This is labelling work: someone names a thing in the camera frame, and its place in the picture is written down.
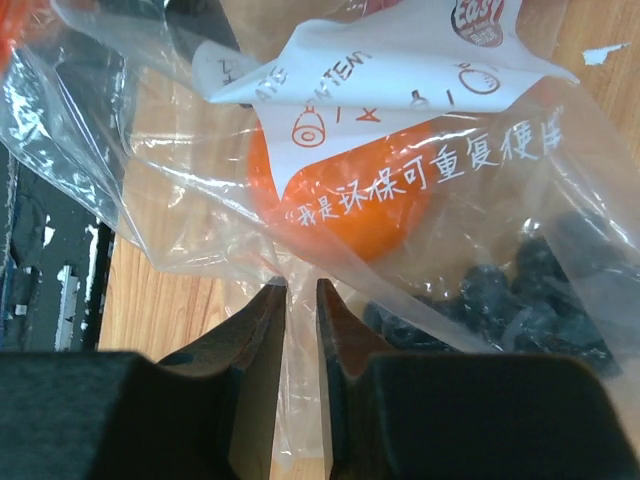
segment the wooden table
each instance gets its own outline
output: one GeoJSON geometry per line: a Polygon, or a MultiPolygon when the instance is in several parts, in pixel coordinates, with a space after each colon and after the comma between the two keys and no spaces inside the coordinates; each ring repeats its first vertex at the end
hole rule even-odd
{"type": "MultiPolygon", "coordinates": [[[[318,7],[318,2],[309,0],[310,7],[305,11],[301,7],[304,2],[294,3],[297,7],[289,23],[303,19],[318,7]]],[[[263,13],[274,24],[282,21],[275,18],[274,12],[263,13]]],[[[259,14],[259,11],[246,13],[250,18],[260,18],[259,14]]],[[[640,111],[640,25],[635,21],[637,18],[640,18],[637,0],[571,0],[554,60],[577,74],[628,142],[640,165],[640,115],[637,114],[640,111]],[[631,43],[628,48],[611,53],[603,65],[585,65],[582,55],[585,49],[627,42],[631,43]]],[[[283,35],[272,47],[279,48],[285,40],[283,35]]],[[[220,280],[159,273],[139,250],[119,240],[111,265],[100,348],[133,349],[159,359],[226,317],[228,297],[224,293],[228,288],[228,284],[220,280]]],[[[321,460],[297,462],[286,474],[277,466],[274,468],[274,478],[298,480],[321,478],[323,472],[321,460]]]]}

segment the plastic bag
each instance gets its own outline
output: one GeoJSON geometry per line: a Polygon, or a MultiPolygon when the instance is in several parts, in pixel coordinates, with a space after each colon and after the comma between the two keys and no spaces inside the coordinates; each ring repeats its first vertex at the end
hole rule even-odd
{"type": "MultiPolygon", "coordinates": [[[[491,54],[502,44],[520,48],[516,33],[536,54],[548,54],[564,5],[450,3],[446,16],[429,21],[457,36],[428,45],[428,61],[434,72],[454,71],[458,90],[443,89],[436,100],[431,79],[427,90],[405,91],[401,80],[407,77],[394,76],[391,68],[354,88],[345,79],[357,78],[356,69],[376,55],[389,59],[382,67],[394,68],[421,58],[424,45],[400,49],[399,36],[387,31],[393,22],[387,28],[383,17],[393,12],[406,20],[412,9],[430,8],[415,0],[357,22],[386,5],[228,1],[222,2],[225,19],[215,2],[194,11],[184,2],[169,2],[165,9],[159,1],[58,0],[54,27],[25,38],[13,51],[0,136],[23,163],[136,242],[158,268],[234,279],[247,294],[274,274],[288,279],[292,312],[276,445],[281,458],[320,453],[313,289],[322,272],[311,264],[342,282],[354,308],[362,297],[372,298],[382,306],[385,325],[410,335],[415,332],[398,318],[461,351],[518,350],[522,342],[529,350],[580,357],[584,349],[549,346],[558,339],[573,345],[575,332],[559,333],[564,323],[550,322],[550,313],[538,318],[536,304],[521,301],[523,292],[513,286],[528,261],[515,265],[521,246],[543,236],[559,262],[553,267],[564,273],[543,272],[535,287],[548,289],[545,295],[560,298],[573,313],[588,314],[580,331],[604,339],[604,363],[612,368],[601,373],[623,414],[633,411],[632,366],[640,342],[634,316],[638,279],[631,266],[638,263],[640,224],[630,207],[638,173],[607,119],[569,76],[531,57],[514,68],[506,65],[509,58],[502,62],[491,54]],[[305,68],[283,71],[269,63],[296,25],[313,17],[345,23],[316,21],[298,29],[295,49],[285,51],[289,60],[300,54],[301,65],[330,51],[326,42],[338,48],[333,37],[380,39],[375,54],[364,46],[350,51],[307,85],[307,93],[332,109],[330,117],[317,104],[299,102],[303,97],[280,95],[284,83],[305,68]],[[211,24],[216,28],[206,27],[211,24]],[[388,80],[381,81],[383,73],[388,80]],[[532,83],[520,92],[523,81],[532,83]],[[255,110],[208,104],[194,91],[222,101],[223,88],[255,110]],[[467,95],[462,102],[460,88],[467,95]],[[392,109],[405,94],[406,106],[392,109]],[[299,117],[293,125],[282,120],[292,109],[299,117]],[[278,142],[265,145],[256,110],[271,129],[267,136],[277,139],[277,127],[284,125],[304,155],[271,161],[278,142]],[[347,121],[353,128],[335,128],[347,121]],[[330,154],[319,153],[316,163],[309,161],[307,151],[327,132],[337,132],[350,153],[329,160],[330,154]],[[309,164],[290,171],[303,157],[309,164]],[[276,169],[291,178],[274,174],[276,169]],[[276,176],[284,180],[277,184],[276,176]],[[480,280],[463,280],[478,265],[499,271],[484,269],[475,275],[480,280]],[[489,293],[495,304],[463,305],[480,317],[473,323],[443,308],[443,300],[466,295],[473,303],[489,293]],[[503,297],[507,308],[494,315],[503,297]]],[[[339,150],[335,145],[329,151],[339,150]]],[[[395,330],[389,332],[397,340],[395,330]]]]}

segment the orange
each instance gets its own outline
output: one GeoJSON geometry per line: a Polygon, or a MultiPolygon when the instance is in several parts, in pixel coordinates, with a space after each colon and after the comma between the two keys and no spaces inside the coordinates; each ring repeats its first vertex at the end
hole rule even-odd
{"type": "Polygon", "coordinates": [[[429,123],[422,123],[307,166],[279,199],[258,128],[248,161],[253,205],[305,259],[339,261],[337,239],[375,260],[401,245],[425,214],[437,175],[431,139],[429,123]]]}

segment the grape bunch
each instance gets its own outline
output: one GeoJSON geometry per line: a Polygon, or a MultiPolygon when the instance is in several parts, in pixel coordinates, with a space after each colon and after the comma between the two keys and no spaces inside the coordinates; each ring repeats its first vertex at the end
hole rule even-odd
{"type": "MultiPolygon", "coordinates": [[[[573,278],[632,268],[608,241],[605,221],[591,212],[565,214],[551,228],[554,238],[566,243],[560,246],[573,278]]],[[[615,373],[609,348],[547,240],[542,236],[526,240],[514,263],[517,272],[512,281],[497,265],[477,265],[467,271],[454,299],[416,298],[505,352],[565,354],[603,375],[615,373]]],[[[633,272],[637,279],[639,272],[633,272]]],[[[398,349],[455,351],[372,302],[363,321],[398,349]]]]}

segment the orange ball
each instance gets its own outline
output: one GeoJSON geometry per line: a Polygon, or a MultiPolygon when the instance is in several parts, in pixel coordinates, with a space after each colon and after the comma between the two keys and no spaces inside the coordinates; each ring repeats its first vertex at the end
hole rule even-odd
{"type": "Polygon", "coordinates": [[[309,165],[281,200],[259,128],[248,161],[254,208],[304,258],[339,260],[337,239],[363,260],[375,260],[404,242],[429,205],[437,175],[431,137],[429,123],[422,123],[309,165]]]}

